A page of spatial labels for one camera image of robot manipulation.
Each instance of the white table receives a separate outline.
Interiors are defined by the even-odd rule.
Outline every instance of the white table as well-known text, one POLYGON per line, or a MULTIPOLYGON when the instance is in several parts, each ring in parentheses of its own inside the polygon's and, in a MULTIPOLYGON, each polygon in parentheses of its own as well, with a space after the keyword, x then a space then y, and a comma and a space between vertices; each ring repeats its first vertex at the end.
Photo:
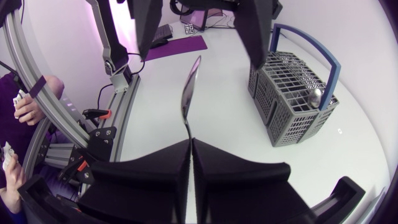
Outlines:
MULTIPOLYGON (((181 23, 171 25, 175 39, 187 36, 181 23)), ((289 182, 309 207, 327 198, 339 178, 350 177, 366 191, 346 221, 355 222, 389 185, 389 176, 376 132, 349 91, 338 82, 335 96, 340 104, 317 135, 300 144, 272 147, 247 89, 249 58, 237 32, 208 29, 202 36, 207 50, 146 63, 121 160, 137 159, 188 138, 180 112, 181 94, 194 61, 201 55, 188 115, 193 137, 249 161, 288 163, 292 169, 289 182)), ((278 50, 293 52, 327 81, 329 69, 290 40, 281 36, 278 50)), ((197 222, 192 174, 191 166, 187 223, 197 222)))

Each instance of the blue handle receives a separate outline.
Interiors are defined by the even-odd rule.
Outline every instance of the blue handle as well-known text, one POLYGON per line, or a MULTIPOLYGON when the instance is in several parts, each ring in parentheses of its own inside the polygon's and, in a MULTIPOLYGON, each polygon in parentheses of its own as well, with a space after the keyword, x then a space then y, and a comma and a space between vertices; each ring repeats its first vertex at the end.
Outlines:
POLYGON ((271 52, 276 52, 276 48, 278 46, 278 41, 279 41, 279 34, 280 34, 280 29, 286 29, 289 31, 292 31, 295 34, 300 35, 304 39, 306 39, 308 42, 310 42, 316 49, 319 50, 319 52, 322 53, 323 56, 328 60, 328 62, 331 64, 331 70, 330 70, 330 75, 328 79, 328 83, 326 84, 326 89, 325 92, 321 98, 321 103, 319 105, 319 110, 323 111, 325 110, 330 102, 331 96, 335 90, 337 80, 338 80, 338 75, 340 74, 340 69, 341 65, 338 63, 337 59, 335 56, 333 56, 328 49, 326 49, 325 46, 323 46, 319 41, 317 41, 315 38, 312 36, 308 35, 307 33, 296 29, 291 26, 283 25, 283 24, 274 24, 274 31, 272 33, 272 40, 271 40, 271 46, 270 46, 270 51, 271 52))

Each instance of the purple mat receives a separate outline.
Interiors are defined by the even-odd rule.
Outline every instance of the purple mat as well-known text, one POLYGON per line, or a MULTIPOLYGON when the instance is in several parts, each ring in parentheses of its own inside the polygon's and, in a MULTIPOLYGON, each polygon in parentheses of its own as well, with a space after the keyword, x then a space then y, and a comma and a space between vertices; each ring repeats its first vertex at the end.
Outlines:
POLYGON ((186 37, 182 39, 171 40, 166 45, 157 47, 155 49, 150 49, 145 61, 206 49, 207 45, 202 36, 198 35, 194 37, 186 37))

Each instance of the white wall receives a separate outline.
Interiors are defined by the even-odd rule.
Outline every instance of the white wall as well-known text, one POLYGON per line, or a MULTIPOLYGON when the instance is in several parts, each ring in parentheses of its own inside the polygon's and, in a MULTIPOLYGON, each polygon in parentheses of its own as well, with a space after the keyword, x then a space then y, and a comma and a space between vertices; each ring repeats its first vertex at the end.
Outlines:
MULTIPOLYGON (((51 73, 64 81, 65 93, 80 112, 96 108, 100 88, 110 83, 102 59, 103 47, 93 11, 86 1, 26 1, 24 30, 29 47, 42 73, 51 73)), ((135 24, 125 4, 111 1, 116 29, 121 43, 136 52, 135 24)), ((113 88, 101 97, 105 107, 113 88)))
POLYGON ((179 20, 180 20, 180 16, 174 14, 170 10, 170 0, 163 0, 162 19, 160 20, 159 26, 177 22, 179 20))
MULTIPOLYGON (((392 177, 398 163, 398 45, 379 1, 280 2, 284 8, 276 22, 314 36, 339 60, 340 81, 376 130, 392 177)), ((321 57, 295 34, 282 33, 321 57)))
MULTIPOLYGON (((6 39, 4 36, 4 28, 0 29, 0 61, 4 62, 11 68, 15 69, 15 66, 12 62, 11 56, 8 52, 8 48, 6 45, 6 39)), ((0 77, 2 77, 3 75, 5 75, 7 73, 9 73, 9 70, 6 70, 2 66, 0 66, 0 77)))

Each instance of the bolt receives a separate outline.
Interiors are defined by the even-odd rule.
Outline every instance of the bolt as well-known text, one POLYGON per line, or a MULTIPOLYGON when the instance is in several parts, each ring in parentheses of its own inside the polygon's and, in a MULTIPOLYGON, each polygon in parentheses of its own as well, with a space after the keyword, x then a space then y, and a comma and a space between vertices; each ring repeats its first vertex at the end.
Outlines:
POLYGON ((105 62, 105 72, 108 75, 112 75, 112 65, 109 62, 105 62))

